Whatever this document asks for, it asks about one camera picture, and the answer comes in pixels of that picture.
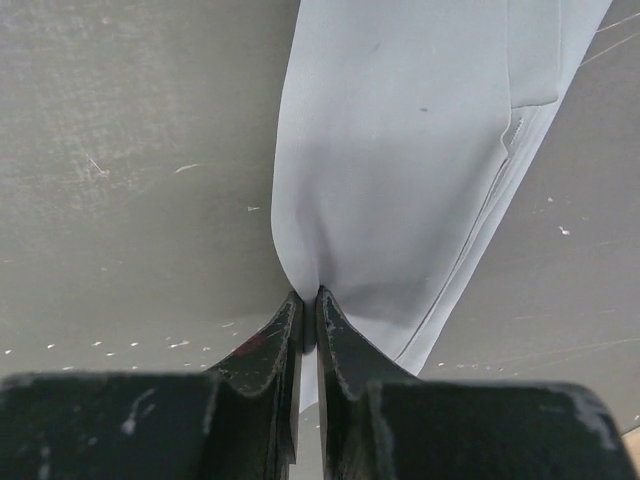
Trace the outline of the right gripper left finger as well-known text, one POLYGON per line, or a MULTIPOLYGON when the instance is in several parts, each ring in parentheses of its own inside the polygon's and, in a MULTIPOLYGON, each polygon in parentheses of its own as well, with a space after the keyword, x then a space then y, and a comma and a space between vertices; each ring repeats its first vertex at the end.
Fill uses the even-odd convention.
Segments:
POLYGON ((284 479, 296 459, 303 304, 201 372, 1 382, 5 479, 284 479))

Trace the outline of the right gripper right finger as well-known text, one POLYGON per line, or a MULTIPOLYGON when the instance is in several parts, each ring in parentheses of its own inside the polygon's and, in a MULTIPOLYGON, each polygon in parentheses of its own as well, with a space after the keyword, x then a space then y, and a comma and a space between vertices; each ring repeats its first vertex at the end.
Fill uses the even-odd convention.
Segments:
POLYGON ((621 479, 609 409, 563 382, 424 381, 316 297, 328 479, 621 479))

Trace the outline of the grey underwear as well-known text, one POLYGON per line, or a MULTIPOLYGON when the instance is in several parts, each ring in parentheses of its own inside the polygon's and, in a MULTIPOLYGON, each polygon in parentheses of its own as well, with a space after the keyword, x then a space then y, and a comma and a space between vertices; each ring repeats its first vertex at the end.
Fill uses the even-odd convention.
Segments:
POLYGON ((272 233, 410 373, 424 366, 565 97, 605 1, 304 1, 272 233))

